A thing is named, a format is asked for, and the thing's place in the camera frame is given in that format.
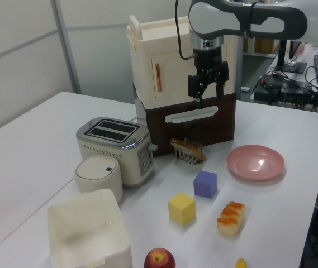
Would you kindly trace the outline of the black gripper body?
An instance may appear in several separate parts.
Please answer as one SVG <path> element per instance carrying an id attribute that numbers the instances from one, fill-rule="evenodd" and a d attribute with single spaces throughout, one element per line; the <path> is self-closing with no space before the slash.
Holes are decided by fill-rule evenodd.
<path id="1" fill-rule="evenodd" d="M 221 46 L 209 50 L 196 50 L 194 65 L 197 69 L 199 85 L 209 86 L 212 83 L 224 83 Z"/>

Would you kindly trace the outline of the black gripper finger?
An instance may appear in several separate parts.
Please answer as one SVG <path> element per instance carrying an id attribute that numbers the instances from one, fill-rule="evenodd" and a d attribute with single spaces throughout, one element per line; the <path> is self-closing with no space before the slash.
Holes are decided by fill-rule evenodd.
<path id="1" fill-rule="evenodd" d="M 187 94 L 189 97 L 196 99 L 199 102 L 199 107 L 203 108 L 203 93 L 205 88 L 200 83 L 198 75 L 189 75 L 187 78 Z"/>
<path id="2" fill-rule="evenodd" d="M 227 61 L 222 61 L 216 75 L 216 96 L 224 95 L 225 83 L 229 80 L 229 66 Z"/>

